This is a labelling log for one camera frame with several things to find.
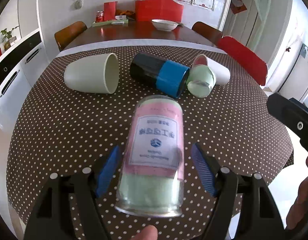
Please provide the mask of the right hand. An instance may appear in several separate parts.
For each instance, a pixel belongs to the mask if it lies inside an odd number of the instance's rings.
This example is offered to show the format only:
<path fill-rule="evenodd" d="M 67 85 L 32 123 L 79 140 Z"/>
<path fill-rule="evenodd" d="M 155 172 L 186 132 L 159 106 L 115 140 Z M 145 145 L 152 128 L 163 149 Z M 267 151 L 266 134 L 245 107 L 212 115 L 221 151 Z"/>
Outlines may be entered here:
<path fill-rule="evenodd" d="M 298 196 L 291 206 L 286 218 L 287 229 L 292 230 L 302 220 L 307 209 L 305 201 L 308 199 L 308 177 L 302 181 L 298 189 Z"/>

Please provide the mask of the left hand thumb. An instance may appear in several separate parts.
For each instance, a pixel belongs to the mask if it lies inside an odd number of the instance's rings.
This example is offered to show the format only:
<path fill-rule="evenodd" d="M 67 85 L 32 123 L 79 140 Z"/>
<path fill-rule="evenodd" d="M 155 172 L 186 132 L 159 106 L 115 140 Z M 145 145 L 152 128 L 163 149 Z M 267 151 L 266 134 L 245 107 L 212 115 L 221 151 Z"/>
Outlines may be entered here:
<path fill-rule="evenodd" d="M 148 225 L 140 233 L 137 233 L 131 240 L 157 240 L 158 230 L 153 225 Z"/>

